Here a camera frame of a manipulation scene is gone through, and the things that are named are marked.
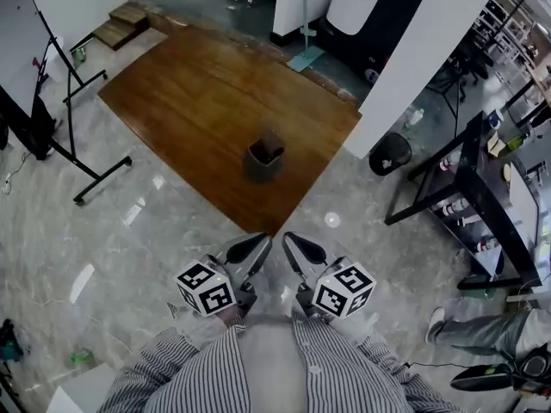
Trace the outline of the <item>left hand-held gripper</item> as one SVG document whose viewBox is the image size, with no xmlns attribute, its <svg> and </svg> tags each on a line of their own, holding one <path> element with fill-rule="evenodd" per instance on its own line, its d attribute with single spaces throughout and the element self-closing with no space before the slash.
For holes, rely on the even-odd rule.
<svg viewBox="0 0 551 413">
<path fill-rule="evenodd" d="M 225 265 L 211 255 L 193 260 L 174 276 L 184 302 L 203 317 L 211 317 L 232 306 L 248 311 L 257 302 L 254 286 L 243 279 L 255 275 L 272 248 L 266 232 L 238 237 L 226 251 L 226 262 L 234 262 L 231 277 Z"/>
</svg>

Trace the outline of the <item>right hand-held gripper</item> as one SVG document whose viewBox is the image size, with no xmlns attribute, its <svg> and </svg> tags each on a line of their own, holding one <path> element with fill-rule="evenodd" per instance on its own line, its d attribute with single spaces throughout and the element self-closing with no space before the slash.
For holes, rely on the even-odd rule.
<svg viewBox="0 0 551 413">
<path fill-rule="evenodd" d="M 308 280 L 310 267 L 326 264 L 324 248 L 303 234 L 285 232 L 282 247 L 292 270 L 302 280 Z M 308 317 L 317 314 L 346 319 L 365 307 L 376 284 L 360 262 L 341 256 L 312 285 L 301 283 L 296 299 Z"/>
</svg>

